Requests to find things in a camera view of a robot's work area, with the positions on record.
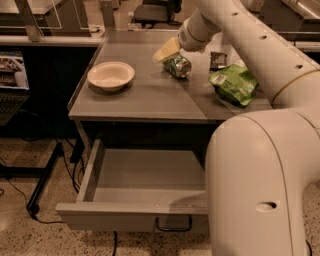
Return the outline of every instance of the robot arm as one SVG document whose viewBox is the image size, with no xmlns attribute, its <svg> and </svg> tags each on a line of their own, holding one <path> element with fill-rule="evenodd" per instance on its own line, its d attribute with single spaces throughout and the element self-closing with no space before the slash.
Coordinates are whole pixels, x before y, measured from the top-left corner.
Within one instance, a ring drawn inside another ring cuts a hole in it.
<svg viewBox="0 0 320 256">
<path fill-rule="evenodd" d="M 213 134 L 206 159 L 213 255 L 307 255 L 302 195 L 320 174 L 319 64 L 240 0 L 196 4 L 179 30 L 181 47 L 198 51 L 222 31 L 281 109 L 231 118 Z"/>
<path fill-rule="evenodd" d="M 256 19 L 240 0 L 196 3 L 197 9 L 179 30 L 181 47 L 198 51 L 210 42 L 213 34 L 222 31 L 255 75 L 271 104 L 288 107 L 284 97 L 278 101 L 279 94 L 293 81 L 319 71 L 317 63 Z"/>
</svg>

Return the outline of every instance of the floor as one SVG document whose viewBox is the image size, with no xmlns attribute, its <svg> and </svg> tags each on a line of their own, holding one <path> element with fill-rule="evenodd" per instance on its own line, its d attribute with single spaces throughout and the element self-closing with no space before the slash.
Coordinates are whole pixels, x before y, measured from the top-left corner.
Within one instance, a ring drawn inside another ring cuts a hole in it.
<svg viewBox="0 0 320 256">
<path fill-rule="evenodd" d="M 83 0 L 90 9 L 88 21 L 91 26 L 102 24 L 97 0 Z M 123 0 L 115 10 L 117 27 L 125 29 L 128 12 L 141 0 Z M 177 16 L 183 21 L 192 11 L 193 2 L 185 5 L 184 11 Z M 72 185 L 67 168 L 70 163 L 74 140 L 59 139 L 63 143 L 64 157 L 59 157 L 50 180 L 45 186 L 39 202 L 40 211 L 33 220 L 26 211 L 36 186 L 35 178 L 0 177 L 0 256 L 49 256 L 49 255 L 103 255 L 103 256 L 209 256 L 209 235 L 185 233 L 125 233 L 117 234 L 116 254 L 113 232 L 75 231 L 61 222 L 55 211 L 59 202 L 75 202 L 77 193 Z M 7 166 L 43 167 L 55 146 L 55 140 L 26 141 L 21 138 L 0 138 L 0 164 Z M 313 255 L 320 256 L 320 183 L 307 187 L 303 197 L 305 230 Z"/>
</svg>

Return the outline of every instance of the table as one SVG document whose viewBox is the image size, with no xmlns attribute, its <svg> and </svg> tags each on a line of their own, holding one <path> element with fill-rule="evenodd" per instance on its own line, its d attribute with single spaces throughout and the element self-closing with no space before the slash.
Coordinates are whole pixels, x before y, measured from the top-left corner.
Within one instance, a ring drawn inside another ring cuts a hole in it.
<svg viewBox="0 0 320 256">
<path fill-rule="evenodd" d="M 90 154 L 77 202 L 60 203 L 72 229 L 142 232 L 208 232 L 205 149 L 224 120 L 271 109 L 257 92 L 246 109 L 222 103 L 208 82 L 210 51 L 239 57 L 223 35 L 204 53 L 182 54 L 192 62 L 178 80 L 152 55 L 176 31 L 113 31 L 93 65 L 122 61 L 135 69 L 123 91 L 108 93 L 85 79 L 70 101 Z"/>
</svg>

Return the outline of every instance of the green bag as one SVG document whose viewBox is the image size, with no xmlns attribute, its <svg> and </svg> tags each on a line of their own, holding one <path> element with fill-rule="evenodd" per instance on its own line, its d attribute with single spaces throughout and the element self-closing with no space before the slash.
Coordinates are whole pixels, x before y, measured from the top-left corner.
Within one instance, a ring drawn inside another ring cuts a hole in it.
<svg viewBox="0 0 320 256">
<path fill-rule="evenodd" d="M 215 72 L 209 81 L 222 100 L 240 108 L 249 105 L 252 93 L 258 86 L 257 80 L 241 60 Z"/>
</svg>

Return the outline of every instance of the white bowl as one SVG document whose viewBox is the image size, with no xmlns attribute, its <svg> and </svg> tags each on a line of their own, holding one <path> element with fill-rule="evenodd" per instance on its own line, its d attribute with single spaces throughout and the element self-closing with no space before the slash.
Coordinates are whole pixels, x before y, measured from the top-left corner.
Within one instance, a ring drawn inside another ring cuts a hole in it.
<svg viewBox="0 0 320 256">
<path fill-rule="evenodd" d="M 133 68 L 123 62 L 110 61 L 94 66 L 88 73 L 88 81 L 105 91 L 117 91 L 134 76 Z"/>
</svg>

